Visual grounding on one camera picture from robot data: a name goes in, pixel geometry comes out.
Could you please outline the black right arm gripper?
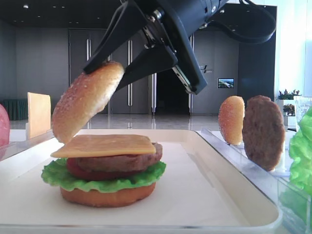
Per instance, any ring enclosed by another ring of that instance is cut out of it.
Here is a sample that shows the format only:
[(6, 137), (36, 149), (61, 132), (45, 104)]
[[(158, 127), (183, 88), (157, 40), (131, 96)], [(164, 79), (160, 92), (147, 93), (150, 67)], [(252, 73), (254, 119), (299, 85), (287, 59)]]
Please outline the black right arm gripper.
[(148, 41), (156, 46), (144, 49), (126, 67), (116, 91), (151, 74), (173, 69), (186, 92), (197, 95), (207, 82), (200, 71), (189, 37), (206, 26), (226, 4), (225, 0), (128, 0), (113, 14), (104, 37), (83, 71), (98, 69), (118, 47), (146, 26)]

